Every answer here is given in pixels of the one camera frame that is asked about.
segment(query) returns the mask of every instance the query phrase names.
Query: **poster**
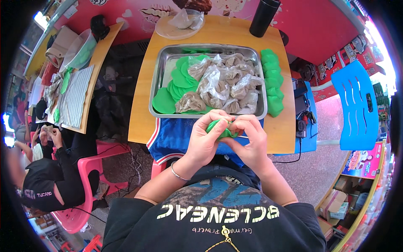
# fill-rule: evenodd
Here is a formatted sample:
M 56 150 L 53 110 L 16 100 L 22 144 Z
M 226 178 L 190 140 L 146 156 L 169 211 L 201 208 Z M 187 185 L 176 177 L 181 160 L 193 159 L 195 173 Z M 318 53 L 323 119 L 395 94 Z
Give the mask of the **poster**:
M 372 150 L 353 150 L 347 158 L 341 174 L 374 179 L 381 159 L 382 142 L 376 142 Z

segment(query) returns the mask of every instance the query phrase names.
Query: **beige bag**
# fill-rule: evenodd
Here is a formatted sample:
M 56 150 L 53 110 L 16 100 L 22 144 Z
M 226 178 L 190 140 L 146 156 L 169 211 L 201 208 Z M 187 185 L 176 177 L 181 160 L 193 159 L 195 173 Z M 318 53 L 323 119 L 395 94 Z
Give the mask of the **beige bag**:
M 66 25 L 62 26 L 57 32 L 56 39 L 54 40 L 52 46 L 46 51 L 45 57 L 55 67 L 60 68 L 67 50 L 77 37 L 77 33 L 70 30 L 70 28 L 68 28 Z M 53 58 L 56 58 L 57 64 L 53 62 Z

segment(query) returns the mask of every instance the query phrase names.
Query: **charger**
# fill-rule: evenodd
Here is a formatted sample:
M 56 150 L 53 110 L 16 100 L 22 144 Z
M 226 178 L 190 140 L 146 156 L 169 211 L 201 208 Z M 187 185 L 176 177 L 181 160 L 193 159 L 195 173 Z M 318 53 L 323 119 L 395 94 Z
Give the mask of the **charger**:
M 306 137 L 306 123 L 304 120 L 296 120 L 295 136 L 297 138 Z

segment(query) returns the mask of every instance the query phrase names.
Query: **plastic bowl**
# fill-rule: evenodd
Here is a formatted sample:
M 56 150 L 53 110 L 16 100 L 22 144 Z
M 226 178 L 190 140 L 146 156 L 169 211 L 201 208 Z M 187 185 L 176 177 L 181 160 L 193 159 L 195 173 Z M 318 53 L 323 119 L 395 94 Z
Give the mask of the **plastic bowl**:
M 200 15 L 201 13 L 197 10 L 191 10 L 191 9 L 186 9 L 186 12 L 188 15 Z M 170 12 L 168 16 L 166 17 L 161 17 L 156 25 L 155 25 L 155 31 L 158 35 L 167 38 L 169 40 L 183 40 L 185 38 L 189 38 L 193 35 L 195 35 L 201 28 L 203 28 L 204 23 L 206 22 L 206 19 L 203 17 L 203 23 L 197 30 L 192 30 L 192 29 L 183 29 L 180 30 L 176 28 L 173 25 L 168 24 L 168 21 L 173 19 L 174 16 L 176 15 L 176 12 Z
M 80 69 L 92 57 L 97 42 L 91 33 L 91 29 L 83 31 L 70 45 L 64 56 L 65 67 Z

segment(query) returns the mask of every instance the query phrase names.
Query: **black thermos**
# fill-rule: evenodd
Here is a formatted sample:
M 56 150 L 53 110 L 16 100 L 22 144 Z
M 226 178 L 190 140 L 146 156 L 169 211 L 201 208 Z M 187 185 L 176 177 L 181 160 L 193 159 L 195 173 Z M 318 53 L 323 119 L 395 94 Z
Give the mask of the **black thermos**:
M 280 0 L 260 0 L 249 32 L 253 36 L 263 37 L 279 7 Z

